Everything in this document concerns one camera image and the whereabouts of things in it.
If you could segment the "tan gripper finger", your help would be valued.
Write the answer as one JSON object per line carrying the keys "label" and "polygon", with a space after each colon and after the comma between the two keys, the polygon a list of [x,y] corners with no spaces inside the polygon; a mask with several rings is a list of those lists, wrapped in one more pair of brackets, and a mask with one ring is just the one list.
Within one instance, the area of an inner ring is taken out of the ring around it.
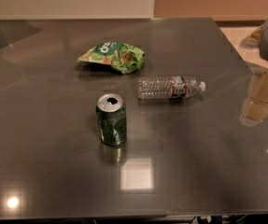
{"label": "tan gripper finger", "polygon": [[261,121],[268,116],[268,69],[254,75],[245,102],[245,117]]}

